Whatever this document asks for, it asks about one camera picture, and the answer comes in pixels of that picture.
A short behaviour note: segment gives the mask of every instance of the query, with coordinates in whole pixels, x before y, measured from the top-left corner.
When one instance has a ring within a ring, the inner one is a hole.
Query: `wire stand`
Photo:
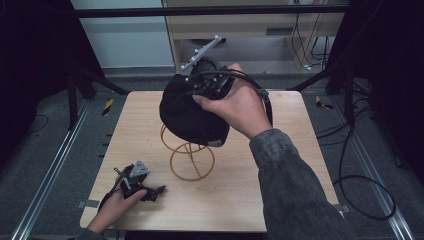
[[[180,146],[178,146],[174,149],[174,148],[170,147],[164,140],[164,133],[165,133],[166,129],[167,129],[166,126],[162,125],[162,128],[160,130],[160,137],[161,137],[163,144],[169,150],[172,151],[171,157],[169,159],[169,166],[171,168],[172,173],[174,173],[174,175],[176,177],[178,177],[179,179],[181,179],[183,181],[188,181],[188,182],[199,181],[199,180],[207,177],[212,172],[213,167],[215,165],[215,155],[213,154],[212,149],[210,147],[207,147],[207,146],[203,146],[203,145],[199,145],[199,144],[193,144],[193,143],[190,143],[190,142],[183,143],[183,144],[181,144]],[[204,149],[209,150],[209,153],[212,156],[212,163],[211,163],[210,167],[206,170],[206,173],[202,173],[200,171],[200,169],[198,167],[199,163],[196,163],[196,161],[194,160],[194,153],[199,153]],[[181,173],[177,173],[177,170],[175,169],[175,159],[174,159],[174,156],[175,156],[176,153],[187,155],[191,164],[194,167],[194,170],[196,171],[197,177],[183,177]]]

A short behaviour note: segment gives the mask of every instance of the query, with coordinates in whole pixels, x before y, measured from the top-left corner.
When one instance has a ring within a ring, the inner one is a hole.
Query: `aluminum rail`
[[[347,123],[347,120],[344,118],[344,114],[342,111],[343,104],[341,103],[341,100],[337,96],[330,96],[330,99],[334,103],[335,109],[338,111],[342,121],[344,123]],[[356,131],[354,131],[352,134],[352,143],[353,143],[355,152],[358,156],[359,162],[362,165],[362,169],[364,170],[367,177],[374,179],[375,181],[381,183],[383,186],[386,186],[380,174],[378,173],[377,169],[375,168],[374,164],[372,163],[372,159],[368,155]],[[385,214],[389,214],[391,212],[391,208],[393,205],[390,197],[384,191],[382,191],[381,188],[379,188],[377,185],[372,184],[371,186],[373,188],[375,196],[377,197],[378,202],[380,203],[381,208],[383,209],[383,212]],[[397,239],[399,240],[414,240],[415,239],[399,207],[396,208],[395,214],[388,221]]]
[[[90,101],[88,100],[83,101],[83,106],[81,106],[81,110],[80,110],[79,120],[76,122],[75,127],[69,130],[68,133],[66,134],[62,142],[62,145],[57,151],[56,156],[53,159],[53,162],[50,165],[50,168],[43,179],[43,182],[38,188],[37,193],[32,199],[29,207],[27,208],[18,226],[15,228],[14,232],[12,233],[11,239],[24,240],[28,238],[32,230],[32,227],[34,226],[35,221],[37,220],[38,215],[40,214],[41,209],[43,208],[44,203],[46,202],[47,197],[49,196],[49,193],[56,181],[56,178],[59,175],[60,169],[62,168],[63,163],[66,160],[66,157],[68,156],[68,153],[72,147],[72,144],[74,143],[75,138],[78,135],[78,132],[82,126],[82,123],[84,122],[89,105],[90,105]]]
[[[187,15],[241,15],[289,13],[344,13],[353,7],[349,4],[328,5],[257,5],[257,6],[206,6],[164,8],[82,9],[53,11],[53,16],[78,18],[153,17]]]

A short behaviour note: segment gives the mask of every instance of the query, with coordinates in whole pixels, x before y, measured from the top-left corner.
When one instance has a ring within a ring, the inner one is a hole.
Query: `wooden table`
[[[183,181],[172,173],[172,151],[163,144],[160,137],[161,98],[162,92],[156,91],[132,92],[128,95],[89,198],[100,201],[117,177],[113,168],[122,170],[138,159],[150,169],[144,184],[149,187],[166,185],[166,192],[156,202],[138,203],[111,228],[265,232],[258,169],[248,139],[231,129],[225,145],[212,148],[216,159],[212,172],[199,181]],[[292,138],[301,157],[317,174],[329,202],[337,204],[301,94],[271,91],[270,98],[274,127],[282,129]],[[185,143],[169,131],[165,132],[164,140],[174,148]],[[207,160],[206,163],[210,163],[210,154],[205,154],[207,150],[201,152],[203,156],[194,155],[195,161],[201,162],[203,158]],[[175,157],[184,159],[183,155],[177,153]],[[183,170],[183,173],[191,172],[194,170]],[[86,207],[81,217],[81,226],[86,227],[96,213],[96,208]]]

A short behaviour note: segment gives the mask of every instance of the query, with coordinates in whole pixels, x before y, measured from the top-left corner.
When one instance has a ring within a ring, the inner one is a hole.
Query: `fingers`
[[[130,206],[136,204],[138,201],[140,201],[141,198],[144,197],[144,195],[147,194],[147,190],[142,189],[140,191],[135,192],[133,195],[131,195],[129,198],[127,198],[125,201],[128,202]]]
[[[193,99],[197,102],[204,110],[213,112],[213,104],[216,101],[210,100],[207,97],[200,95],[193,95]]]

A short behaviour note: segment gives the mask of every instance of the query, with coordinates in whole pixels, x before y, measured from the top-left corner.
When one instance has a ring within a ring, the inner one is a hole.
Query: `metal rod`
[[[165,8],[123,8],[84,9],[54,11],[54,16],[78,18],[109,17],[152,17],[185,15],[238,15],[238,14],[279,14],[279,13],[344,13],[349,4],[331,5],[257,5],[257,6],[206,6],[206,7],[165,7]]]
[[[53,162],[50,165],[50,168],[43,179],[43,182],[38,188],[37,193],[32,199],[29,207],[27,208],[18,226],[14,230],[11,239],[25,240],[28,238],[32,230],[32,227],[34,226],[34,223],[37,220],[38,215],[40,214],[40,211],[47,200],[47,197],[49,196],[49,193],[56,181],[56,178],[59,175],[60,169],[62,168],[63,163],[66,160],[66,157],[68,156],[71,146],[81,128],[81,125],[84,122],[90,101],[85,100],[84,103],[85,104],[83,104],[80,110],[81,117],[76,122],[75,127],[69,130],[68,133],[66,134],[62,142],[62,145],[60,146],[58,152],[56,153],[56,156],[53,159]]]

